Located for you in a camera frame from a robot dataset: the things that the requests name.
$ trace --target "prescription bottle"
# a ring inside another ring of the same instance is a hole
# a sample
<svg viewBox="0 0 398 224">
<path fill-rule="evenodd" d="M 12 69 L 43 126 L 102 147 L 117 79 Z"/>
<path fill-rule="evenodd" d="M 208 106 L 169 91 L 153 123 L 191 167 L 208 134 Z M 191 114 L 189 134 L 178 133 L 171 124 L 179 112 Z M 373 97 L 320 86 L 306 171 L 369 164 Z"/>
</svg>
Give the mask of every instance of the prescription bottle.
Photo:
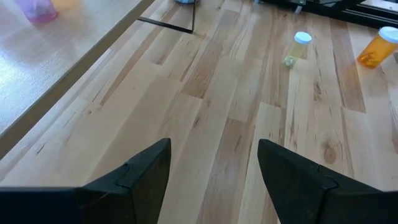
<svg viewBox="0 0 398 224">
<path fill-rule="evenodd" d="M 384 59 L 392 54 L 398 46 L 398 29 L 383 27 L 358 56 L 358 62 L 368 68 L 376 68 Z"/>
<path fill-rule="evenodd" d="M 294 42 L 290 46 L 290 49 L 287 52 L 283 64 L 288 68 L 292 68 L 297 59 L 301 57 L 311 40 L 312 37 L 310 34 L 306 32 L 297 32 L 294 35 Z"/>
</svg>

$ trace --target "wood knot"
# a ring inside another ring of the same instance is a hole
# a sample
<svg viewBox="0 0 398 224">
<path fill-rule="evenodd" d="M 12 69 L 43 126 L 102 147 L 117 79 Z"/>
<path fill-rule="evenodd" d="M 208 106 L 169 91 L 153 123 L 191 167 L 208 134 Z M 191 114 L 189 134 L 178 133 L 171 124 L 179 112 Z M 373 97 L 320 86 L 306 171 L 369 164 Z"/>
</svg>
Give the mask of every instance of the wood knot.
<svg viewBox="0 0 398 224">
<path fill-rule="evenodd" d="M 333 164 L 336 161 L 336 150 L 332 147 L 326 147 L 323 151 L 323 157 L 327 164 Z"/>
</svg>

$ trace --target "small white object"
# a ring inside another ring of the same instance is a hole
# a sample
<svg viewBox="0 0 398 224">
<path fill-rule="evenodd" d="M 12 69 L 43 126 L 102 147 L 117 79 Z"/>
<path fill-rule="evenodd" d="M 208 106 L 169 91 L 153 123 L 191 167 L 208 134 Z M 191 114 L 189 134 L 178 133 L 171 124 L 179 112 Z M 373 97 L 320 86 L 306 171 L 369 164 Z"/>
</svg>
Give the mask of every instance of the small white object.
<svg viewBox="0 0 398 224">
<path fill-rule="evenodd" d="M 306 32 L 297 32 L 296 35 L 294 35 L 294 40 L 300 44 L 309 44 L 312 37 Z"/>
<path fill-rule="evenodd" d="M 398 29 L 394 27 L 383 27 L 379 30 L 379 35 L 384 40 L 398 44 Z"/>
</svg>

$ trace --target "pink plastic object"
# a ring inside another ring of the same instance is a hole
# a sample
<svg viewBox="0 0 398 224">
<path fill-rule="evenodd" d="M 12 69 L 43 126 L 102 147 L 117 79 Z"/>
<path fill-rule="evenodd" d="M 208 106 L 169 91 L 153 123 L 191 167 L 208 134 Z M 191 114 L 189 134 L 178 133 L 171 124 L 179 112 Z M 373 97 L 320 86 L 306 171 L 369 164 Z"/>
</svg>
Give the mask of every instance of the pink plastic object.
<svg viewBox="0 0 398 224">
<path fill-rule="evenodd" d="M 16 0 L 31 22 L 48 22 L 57 16 L 51 0 Z"/>
</svg>

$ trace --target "light wood surface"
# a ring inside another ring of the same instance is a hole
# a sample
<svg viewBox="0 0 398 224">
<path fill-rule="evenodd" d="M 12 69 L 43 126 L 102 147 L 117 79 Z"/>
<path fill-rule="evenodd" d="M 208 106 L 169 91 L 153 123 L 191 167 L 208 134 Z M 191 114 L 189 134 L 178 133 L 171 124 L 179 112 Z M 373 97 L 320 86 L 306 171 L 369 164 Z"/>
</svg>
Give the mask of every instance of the light wood surface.
<svg viewBox="0 0 398 224">
<path fill-rule="evenodd" d="M 144 14 L 188 27 L 191 9 L 158 0 Z M 376 30 L 240 0 L 197 13 L 195 35 L 133 23 L 0 161 L 0 184 L 84 185 L 171 137 L 159 223 L 277 223 L 256 156 L 266 138 L 398 189 L 397 60 L 355 61 Z M 288 70 L 298 30 L 313 42 Z"/>
<path fill-rule="evenodd" d="M 31 24 L 0 2 L 0 158 L 153 0 L 53 0 L 58 17 Z"/>
</svg>

